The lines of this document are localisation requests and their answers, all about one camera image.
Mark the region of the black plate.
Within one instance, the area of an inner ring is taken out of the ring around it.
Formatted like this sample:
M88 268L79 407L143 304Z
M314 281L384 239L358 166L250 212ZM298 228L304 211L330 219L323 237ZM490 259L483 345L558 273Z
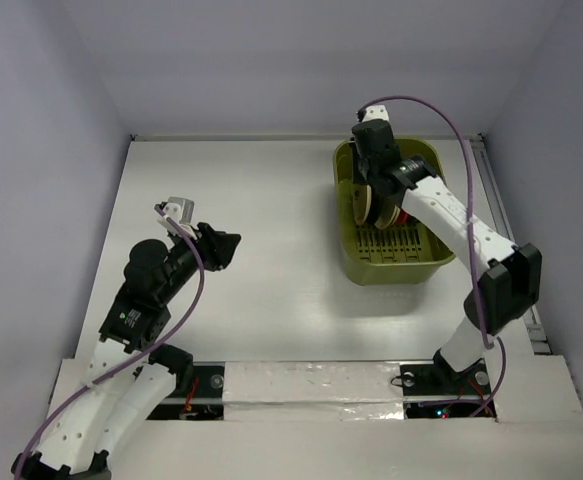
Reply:
M381 197L374 197L367 217L367 222L379 229L384 229L393 214L394 205Z

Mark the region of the beige plate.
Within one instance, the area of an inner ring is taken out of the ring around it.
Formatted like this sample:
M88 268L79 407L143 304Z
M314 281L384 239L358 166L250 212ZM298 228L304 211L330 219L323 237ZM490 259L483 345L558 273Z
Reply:
M370 225L369 220L373 204L373 193L369 185L353 185L352 211L355 223L358 226Z

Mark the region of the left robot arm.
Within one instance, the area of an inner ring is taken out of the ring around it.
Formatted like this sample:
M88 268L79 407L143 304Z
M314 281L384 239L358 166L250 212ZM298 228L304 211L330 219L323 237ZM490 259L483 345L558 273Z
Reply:
M138 242L129 253L78 389L34 434L11 468L16 479L108 479L113 460L152 410L186 392L193 357L167 344L170 301L193 275L227 268L240 235L207 223L169 220L167 246Z

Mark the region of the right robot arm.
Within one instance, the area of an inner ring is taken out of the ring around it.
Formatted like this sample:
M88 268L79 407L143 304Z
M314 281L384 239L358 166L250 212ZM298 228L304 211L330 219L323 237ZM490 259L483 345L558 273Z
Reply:
M531 243L519 246L492 230L474 215L473 202L461 202L424 159L403 157L388 121L358 123L352 140L363 183L427 227L470 274L464 317L431 368L433 384L453 392L497 335L538 301L542 254Z

